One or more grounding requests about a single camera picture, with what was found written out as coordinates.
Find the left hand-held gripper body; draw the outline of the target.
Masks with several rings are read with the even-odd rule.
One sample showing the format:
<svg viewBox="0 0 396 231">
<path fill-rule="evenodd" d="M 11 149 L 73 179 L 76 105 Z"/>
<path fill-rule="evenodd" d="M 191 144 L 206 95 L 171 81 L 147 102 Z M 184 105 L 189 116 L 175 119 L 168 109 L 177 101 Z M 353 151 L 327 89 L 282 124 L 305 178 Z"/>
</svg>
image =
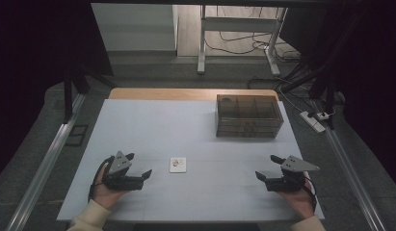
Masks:
<svg viewBox="0 0 396 231">
<path fill-rule="evenodd" d="M 141 177 L 127 176 L 132 166 L 125 155 L 119 151 L 108 159 L 108 165 L 103 173 L 102 183 L 113 191 L 138 191 L 143 188 L 144 180 Z"/>
</svg>

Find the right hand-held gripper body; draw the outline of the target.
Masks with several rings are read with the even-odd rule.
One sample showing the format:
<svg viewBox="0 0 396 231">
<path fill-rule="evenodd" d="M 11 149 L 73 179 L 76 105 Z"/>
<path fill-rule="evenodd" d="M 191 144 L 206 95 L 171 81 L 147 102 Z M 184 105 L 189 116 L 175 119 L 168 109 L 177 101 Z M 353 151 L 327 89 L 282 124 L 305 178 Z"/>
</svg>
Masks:
<svg viewBox="0 0 396 231">
<path fill-rule="evenodd" d="M 304 172 L 320 169 L 312 163 L 292 155 L 285 159 L 285 162 L 280 165 L 282 176 L 266 179 L 265 185 L 269 192 L 297 192 L 305 184 Z"/>
</svg>

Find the small white printed card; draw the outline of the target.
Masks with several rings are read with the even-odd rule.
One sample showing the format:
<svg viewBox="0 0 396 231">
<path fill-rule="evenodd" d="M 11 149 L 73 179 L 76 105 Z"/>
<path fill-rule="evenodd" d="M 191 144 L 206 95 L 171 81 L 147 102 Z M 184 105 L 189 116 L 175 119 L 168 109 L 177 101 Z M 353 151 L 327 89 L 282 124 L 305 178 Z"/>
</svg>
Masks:
<svg viewBox="0 0 396 231">
<path fill-rule="evenodd" d="M 170 173 L 185 173 L 187 171 L 187 159 L 185 157 L 172 157 L 170 159 Z"/>
</svg>

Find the brown transparent drawer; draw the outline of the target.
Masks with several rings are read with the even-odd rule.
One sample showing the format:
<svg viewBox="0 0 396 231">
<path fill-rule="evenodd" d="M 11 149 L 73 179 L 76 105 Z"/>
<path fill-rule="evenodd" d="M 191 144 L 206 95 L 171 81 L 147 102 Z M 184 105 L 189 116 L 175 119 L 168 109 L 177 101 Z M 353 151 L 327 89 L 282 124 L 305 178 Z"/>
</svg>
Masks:
<svg viewBox="0 0 396 231">
<path fill-rule="evenodd" d="M 275 138 L 280 128 L 280 124 L 243 122 L 237 125 L 219 126 L 216 132 L 216 136 L 228 138 Z"/>
</svg>

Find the brown transparent storage box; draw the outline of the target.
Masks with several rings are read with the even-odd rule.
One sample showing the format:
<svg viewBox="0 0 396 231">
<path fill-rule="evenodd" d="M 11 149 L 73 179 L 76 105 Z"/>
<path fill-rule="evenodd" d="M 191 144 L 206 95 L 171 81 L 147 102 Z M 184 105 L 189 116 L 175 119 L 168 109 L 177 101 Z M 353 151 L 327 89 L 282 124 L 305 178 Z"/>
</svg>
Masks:
<svg viewBox="0 0 396 231">
<path fill-rule="evenodd" d="M 216 126 L 237 125 L 243 122 L 280 124 L 284 120 L 277 100 L 266 95 L 218 94 Z"/>
</svg>

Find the person's right hand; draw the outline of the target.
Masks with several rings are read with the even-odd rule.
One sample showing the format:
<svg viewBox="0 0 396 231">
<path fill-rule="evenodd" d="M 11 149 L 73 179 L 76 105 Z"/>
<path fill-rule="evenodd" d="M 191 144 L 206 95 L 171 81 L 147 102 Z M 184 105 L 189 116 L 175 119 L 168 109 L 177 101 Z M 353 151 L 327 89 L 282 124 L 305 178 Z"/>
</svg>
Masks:
<svg viewBox="0 0 396 231">
<path fill-rule="evenodd" d="M 304 189 L 297 192 L 277 192 L 301 219 L 314 216 L 312 196 Z"/>
</svg>

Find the person's left hand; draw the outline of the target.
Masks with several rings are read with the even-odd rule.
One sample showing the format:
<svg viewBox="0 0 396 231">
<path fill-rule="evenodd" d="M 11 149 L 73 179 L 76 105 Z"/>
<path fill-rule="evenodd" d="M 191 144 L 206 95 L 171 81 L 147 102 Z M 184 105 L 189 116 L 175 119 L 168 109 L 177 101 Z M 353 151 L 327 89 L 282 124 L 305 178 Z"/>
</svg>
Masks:
<svg viewBox="0 0 396 231">
<path fill-rule="evenodd" d="M 113 191 L 108 189 L 102 183 L 103 173 L 107 165 L 103 165 L 98 172 L 93 188 L 92 200 L 107 210 L 112 210 L 118 203 L 119 199 L 124 196 L 127 191 Z"/>
</svg>

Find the white power strip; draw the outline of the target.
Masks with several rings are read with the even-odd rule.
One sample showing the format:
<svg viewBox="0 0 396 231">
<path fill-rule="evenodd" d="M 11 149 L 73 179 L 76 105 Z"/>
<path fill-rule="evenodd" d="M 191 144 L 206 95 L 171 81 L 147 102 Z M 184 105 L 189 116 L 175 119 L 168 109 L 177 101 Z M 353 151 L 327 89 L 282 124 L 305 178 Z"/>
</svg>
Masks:
<svg viewBox="0 0 396 231">
<path fill-rule="evenodd" d="M 318 134 L 326 131 L 326 128 L 307 111 L 300 113 L 300 117 Z"/>
</svg>

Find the white table cover sheet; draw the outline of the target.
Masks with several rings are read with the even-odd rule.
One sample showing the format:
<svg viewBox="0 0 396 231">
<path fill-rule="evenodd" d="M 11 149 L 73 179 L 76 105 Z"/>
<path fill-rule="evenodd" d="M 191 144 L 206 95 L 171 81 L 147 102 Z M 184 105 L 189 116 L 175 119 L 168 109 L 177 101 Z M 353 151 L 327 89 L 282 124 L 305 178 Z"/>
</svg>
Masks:
<svg viewBox="0 0 396 231">
<path fill-rule="evenodd" d="M 213 101 L 106 100 L 58 214 L 66 221 L 88 203 L 99 165 L 118 151 L 134 153 L 128 173 L 152 170 L 139 191 L 123 196 L 110 218 L 128 222 L 262 222 L 292 220 L 285 200 L 255 173 L 279 178 L 271 155 L 301 154 L 291 124 L 272 139 L 219 138 Z M 187 171 L 170 173 L 185 157 Z"/>
</svg>

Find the wooden table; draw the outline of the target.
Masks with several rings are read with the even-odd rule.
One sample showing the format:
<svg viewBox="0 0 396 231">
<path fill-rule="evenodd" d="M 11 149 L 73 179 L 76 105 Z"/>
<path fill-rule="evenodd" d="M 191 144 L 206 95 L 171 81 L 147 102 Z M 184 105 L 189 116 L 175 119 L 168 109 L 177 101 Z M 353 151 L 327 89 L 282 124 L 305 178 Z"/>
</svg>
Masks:
<svg viewBox="0 0 396 231">
<path fill-rule="evenodd" d="M 115 88 L 110 99 L 132 100 L 206 100 L 215 101 L 218 94 L 266 95 L 278 99 L 274 90 L 226 90 L 226 89 L 152 89 L 152 88 Z"/>
</svg>

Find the black metal stand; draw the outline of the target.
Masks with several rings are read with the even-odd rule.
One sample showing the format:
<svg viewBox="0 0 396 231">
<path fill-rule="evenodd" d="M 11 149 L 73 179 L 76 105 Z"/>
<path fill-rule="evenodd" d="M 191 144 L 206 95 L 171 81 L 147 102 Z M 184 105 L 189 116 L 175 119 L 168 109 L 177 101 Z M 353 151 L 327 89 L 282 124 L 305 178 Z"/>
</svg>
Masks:
<svg viewBox="0 0 396 231">
<path fill-rule="evenodd" d="M 86 76 L 91 76 L 101 84 L 114 89 L 117 87 L 112 81 L 97 73 L 95 70 L 86 65 L 78 65 L 69 67 L 66 70 L 64 77 L 64 92 L 65 92 L 65 118 L 64 124 L 69 123 L 73 115 L 73 100 L 72 87 L 75 87 L 80 94 L 87 94 L 90 90 L 90 85 L 86 80 Z"/>
<path fill-rule="evenodd" d="M 347 40 L 353 33 L 360 19 L 361 15 L 359 13 L 351 13 L 345 18 L 338 32 L 329 40 L 330 47 L 328 48 L 326 57 L 323 59 L 324 62 L 300 80 L 280 89 L 281 93 L 286 93 L 300 87 L 306 82 L 314 80 L 311 89 L 308 91 L 308 97 L 310 99 L 318 99 L 323 93 L 326 94 L 325 110 L 327 113 L 330 113 L 328 118 L 328 126 L 330 129 L 333 128 L 331 114 L 333 113 L 335 90 L 335 76 L 333 70 L 341 51 L 345 47 Z"/>
</svg>

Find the white panel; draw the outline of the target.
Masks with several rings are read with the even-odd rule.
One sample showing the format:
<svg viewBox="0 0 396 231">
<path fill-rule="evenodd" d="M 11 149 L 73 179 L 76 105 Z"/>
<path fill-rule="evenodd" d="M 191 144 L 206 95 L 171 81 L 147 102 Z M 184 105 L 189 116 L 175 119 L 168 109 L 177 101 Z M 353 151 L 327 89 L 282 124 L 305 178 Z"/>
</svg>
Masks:
<svg viewBox="0 0 396 231">
<path fill-rule="evenodd" d="M 92 3 L 108 51 L 175 51 L 176 5 Z"/>
</svg>

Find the aluminium rail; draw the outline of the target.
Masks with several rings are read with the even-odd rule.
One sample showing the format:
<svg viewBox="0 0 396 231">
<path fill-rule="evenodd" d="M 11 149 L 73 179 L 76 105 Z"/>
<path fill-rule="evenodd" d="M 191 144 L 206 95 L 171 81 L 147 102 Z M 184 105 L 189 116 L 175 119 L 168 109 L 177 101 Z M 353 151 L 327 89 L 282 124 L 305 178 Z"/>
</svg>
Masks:
<svg viewBox="0 0 396 231">
<path fill-rule="evenodd" d="M 336 135 L 336 132 L 328 128 L 326 130 L 326 136 L 371 230 L 387 231 L 372 198 L 360 181 L 344 146 Z"/>
<path fill-rule="evenodd" d="M 66 123 L 63 123 L 60 126 L 54 140 L 40 163 L 35 176 L 13 213 L 5 231 L 23 231 L 23 228 L 33 212 L 45 183 L 47 182 L 47 179 L 66 143 L 68 135 L 75 124 L 85 99 L 86 95 L 81 93 L 75 97 L 72 104 L 72 116 Z"/>
</svg>

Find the white desk frame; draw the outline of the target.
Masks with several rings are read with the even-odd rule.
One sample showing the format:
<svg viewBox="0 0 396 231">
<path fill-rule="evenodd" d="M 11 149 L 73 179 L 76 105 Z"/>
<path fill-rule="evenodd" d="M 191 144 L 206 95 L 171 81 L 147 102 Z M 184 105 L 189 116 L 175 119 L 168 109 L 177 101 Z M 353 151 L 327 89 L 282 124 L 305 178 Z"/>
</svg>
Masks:
<svg viewBox="0 0 396 231">
<path fill-rule="evenodd" d="M 200 6 L 200 42 L 198 52 L 198 74 L 205 72 L 205 32 L 242 32 L 242 33 L 269 33 L 270 43 L 264 48 L 271 72 L 274 76 L 279 76 L 280 71 L 277 61 L 274 58 L 275 45 L 286 8 L 282 8 L 276 19 L 270 18 L 239 18 L 239 17 L 217 17 L 206 16 L 206 6 Z"/>
</svg>

